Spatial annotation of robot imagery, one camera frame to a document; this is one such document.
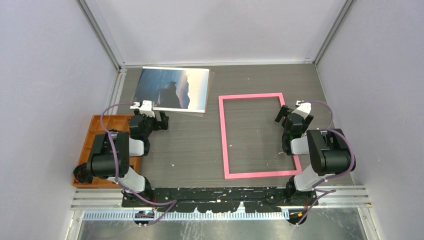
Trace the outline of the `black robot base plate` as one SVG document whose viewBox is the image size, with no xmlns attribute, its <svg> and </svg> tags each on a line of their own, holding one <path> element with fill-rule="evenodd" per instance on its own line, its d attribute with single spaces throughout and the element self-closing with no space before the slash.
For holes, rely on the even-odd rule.
<svg viewBox="0 0 424 240">
<path fill-rule="evenodd" d="M 317 198 L 313 192 L 292 192 L 284 187 L 157 187 L 153 199 L 143 201 L 134 194 L 122 193 L 122 207 L 152 207 L 160 213 L 169 209 L 169 202 L 175 205 L 171 213 L 234 213 L 243 207 L 246 213 L 276 213 L 282 207 L 305 207 Z"/>
</svg>

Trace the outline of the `clear acrylic sheet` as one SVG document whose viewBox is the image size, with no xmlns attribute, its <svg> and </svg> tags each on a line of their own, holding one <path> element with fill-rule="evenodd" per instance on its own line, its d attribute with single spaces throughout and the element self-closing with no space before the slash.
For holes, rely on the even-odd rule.
<svg viewBox="0 0 424 240">
<path fill-rule="evenodd" d="M 179 68 L 184 71 L 181 81 L 177 83 L 176 95 L 180 108 L 170 111 L 193 117 L 203 117 L 208 110 L 215 72 L 207 68 Z"/>
</svg>

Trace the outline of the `pink wooden picture frame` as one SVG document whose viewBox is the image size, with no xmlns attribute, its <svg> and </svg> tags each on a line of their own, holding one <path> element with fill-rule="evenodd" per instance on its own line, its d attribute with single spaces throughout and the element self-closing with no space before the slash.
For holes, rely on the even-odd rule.
<svg viewBox="0 0 424 240">
<path fill-rule="evenodd" d="M 294 175 L 300 174 L 302 172 L 302 166 L 301 166 L 301 163 L 300 163 L 300 159 L 297 155 L 295 155 L 295 156 L 292 157 L 292 160 L 293 160 L 293 163 L 294 163 L 294 170 L 230 173 L 229 155 L 228 155 L 229 145 L 227 143 L 227 131 L 226 131 L 226 121 L 225 121 L 224 100 L 266 99 L 266 98 L 278 98 L 281 106 L 285 104 L 284 96 L 281 92 L 232 94 L 232 95 L 220 95 L 218 97 L 223 171 L 224 171 L 224 178 L 226 180 L 288 177 L 288 176 L 294 176 Z"/>
</svg>

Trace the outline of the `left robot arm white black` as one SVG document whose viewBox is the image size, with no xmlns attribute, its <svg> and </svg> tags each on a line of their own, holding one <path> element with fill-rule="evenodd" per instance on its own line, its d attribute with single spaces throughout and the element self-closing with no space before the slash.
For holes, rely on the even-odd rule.
<svg viewBox="0 0 424 240">
<path fill-rule="evenodd" d="M 167 130 L 169 117 L 165 112 L 155 116 L 136 114 L 129 118 L 129 131 L 115 131 L 112 134 L 97 134 L 94 138 L 86 163 L 88 175 L 116 184 L 121 184 L 141 207 L 148 207 L 154 199 L 154 191 L 148 179 L 130 167 L 131 157 L 149 154 L 149 136 L 154 131 Z"/>
</svg>

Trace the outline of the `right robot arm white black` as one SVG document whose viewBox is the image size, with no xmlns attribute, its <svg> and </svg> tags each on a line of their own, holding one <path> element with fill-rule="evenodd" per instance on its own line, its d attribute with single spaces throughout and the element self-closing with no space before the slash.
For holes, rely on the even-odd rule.
<svg viewBox="0 0 424 240">
<path fill-rule="evenodd" d="M 311 129 L 314 119 L 311 104 L 301 102 L 295 109 L 282 105 L 275 121 L 281 123 L 281 147 L 288 156 L 308 155 L 310 164 L 301 173 L 290 177 L 285 186 L 285 200 L 299 205 L 311 199 L 315 188 L 329 178 L 347 174 L 356 163 L 341 129 Z"/>
</svg>

